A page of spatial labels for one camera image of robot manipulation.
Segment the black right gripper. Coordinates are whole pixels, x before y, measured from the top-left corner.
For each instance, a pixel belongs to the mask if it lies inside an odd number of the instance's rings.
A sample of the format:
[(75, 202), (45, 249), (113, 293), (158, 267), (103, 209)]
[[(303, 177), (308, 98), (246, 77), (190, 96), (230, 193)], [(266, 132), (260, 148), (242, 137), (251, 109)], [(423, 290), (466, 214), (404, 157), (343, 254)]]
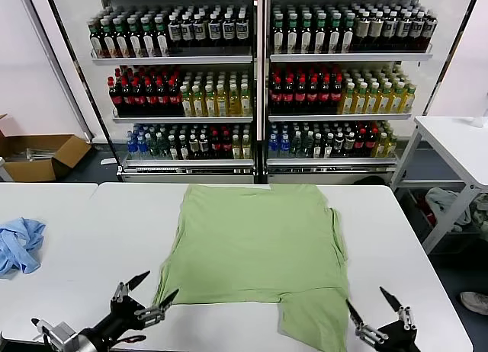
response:
[(380, 291), (395, 311), (399, 321), (391, 322), (379, 329), (372, 328), (362, 320), (350, 301), (346, 300), (350, 319), (355, 326), (355, 336), (373, 347), (376, 351), (420, 352), (416, 346), (417, 327), (409, 306), (403, 306), (395, 295), (382, 286)]

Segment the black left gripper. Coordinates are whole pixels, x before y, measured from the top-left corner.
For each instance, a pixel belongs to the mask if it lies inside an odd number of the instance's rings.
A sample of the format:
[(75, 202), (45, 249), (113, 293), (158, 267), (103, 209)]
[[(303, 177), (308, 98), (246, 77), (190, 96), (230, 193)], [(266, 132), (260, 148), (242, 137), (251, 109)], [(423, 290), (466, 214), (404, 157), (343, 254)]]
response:
[(83, 329), (82, 335), (93, 344), (115, 344), (126, 331), (141, 331), (144, 325), (156, 325), (163, 321), (166, 312), (178, 295), (178, 289), (168, 294), (160, 304), (146, 309), (128, 296), (129, 292), (135, 290), (149, 274), (148, 270), (132, 277), (127, 282), (119, 282), (111, 298), (110, 313), (93, 328)]

